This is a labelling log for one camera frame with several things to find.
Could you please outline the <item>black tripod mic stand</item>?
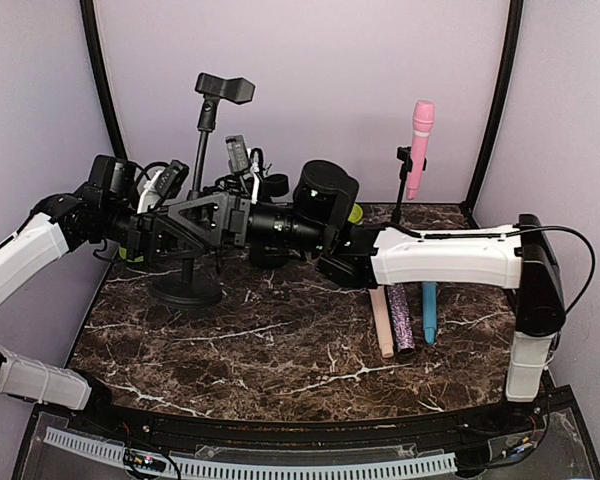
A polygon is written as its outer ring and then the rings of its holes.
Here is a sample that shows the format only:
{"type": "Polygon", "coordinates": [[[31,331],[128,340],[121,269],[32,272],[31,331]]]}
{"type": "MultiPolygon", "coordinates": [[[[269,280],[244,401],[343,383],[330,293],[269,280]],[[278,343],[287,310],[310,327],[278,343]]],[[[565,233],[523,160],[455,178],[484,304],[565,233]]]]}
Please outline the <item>black tripod mic stand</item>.
{"type": "Polygon", "coordinates": [[[213,196],[228,194],[227,204],[210,206],[214,214],[213,224],[216,227],[225,228],[228,225],[229,208],[239,207],[241,203],[251,204],[253,180],[249,180],[240,173],[227,174],[215,180],[213,185],[205,186],[202,189],[202,196],[213,196]]]}

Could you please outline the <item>beige microphone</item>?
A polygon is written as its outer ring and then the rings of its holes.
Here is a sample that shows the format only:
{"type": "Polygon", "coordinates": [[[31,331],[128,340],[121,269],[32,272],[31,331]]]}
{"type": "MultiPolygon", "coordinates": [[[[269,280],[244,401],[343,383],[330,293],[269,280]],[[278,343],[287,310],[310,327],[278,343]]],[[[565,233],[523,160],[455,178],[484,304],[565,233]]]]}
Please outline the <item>beige microphone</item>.
{"type": "Polygon", "coordinates": [[[389,309],[383,287],[369,291],[378,345],[383,358],[394,356],[394,343],[389,309]]]}

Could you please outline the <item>blue microphone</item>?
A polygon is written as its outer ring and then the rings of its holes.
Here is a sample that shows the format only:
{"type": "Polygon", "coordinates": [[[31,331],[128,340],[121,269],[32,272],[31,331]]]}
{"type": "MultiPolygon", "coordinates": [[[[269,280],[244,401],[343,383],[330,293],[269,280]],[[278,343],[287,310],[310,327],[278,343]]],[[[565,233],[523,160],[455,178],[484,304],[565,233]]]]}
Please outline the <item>blue microphone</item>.
{"type": "Polygon", "coordinates": [[[437,285],[422,283],[422,325],[425,342],[434,345],[437,337],[437,285]]]}

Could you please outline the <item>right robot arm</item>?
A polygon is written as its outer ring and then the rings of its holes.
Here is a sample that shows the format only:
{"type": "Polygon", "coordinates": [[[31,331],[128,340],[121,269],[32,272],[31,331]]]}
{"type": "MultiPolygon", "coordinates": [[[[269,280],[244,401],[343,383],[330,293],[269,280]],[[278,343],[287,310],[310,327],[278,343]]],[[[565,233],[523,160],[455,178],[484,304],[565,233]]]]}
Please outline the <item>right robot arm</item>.
{"type": "Polygon", "coordinates": [[[317,270],[343,288],[437,282],[516,291],[506,399],[490,413],[497,432],[514,432],[529,416],[528,403],[539,392],[568,313],[549,227],[531,214],[513,225],[476,230],[411,230],[395,222],[356,226],[348,218],[358,189],[337,164],[311,160],[287,206],[223,191],[173,204],[168,216],[209,247],[262,244],[313,254],[317,270]]]}

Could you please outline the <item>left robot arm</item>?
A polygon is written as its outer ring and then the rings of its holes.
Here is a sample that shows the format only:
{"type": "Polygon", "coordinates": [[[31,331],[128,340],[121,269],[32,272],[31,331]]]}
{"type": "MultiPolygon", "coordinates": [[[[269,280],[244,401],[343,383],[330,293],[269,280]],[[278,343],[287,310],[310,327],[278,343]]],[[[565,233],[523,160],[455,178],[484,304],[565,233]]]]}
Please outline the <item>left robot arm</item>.
{"type": "MultiPolygon", "coordinates": [[[[144,256],[133,223],[151,219],[175,198],[188,173],[178,160],[141,168],[116,157],[97,156],[81,186],[39,201],[0,243],[0,306],[40,271],[85,243],[113,241],[123,246],[127,258],[144,256]]],[[[120,412],[93,397],[95,387],[95,381],[71,369],[0,345],[0,394],[81,411],[83,421],[97,434],[114,435],[121,427],[120,412]]]]}

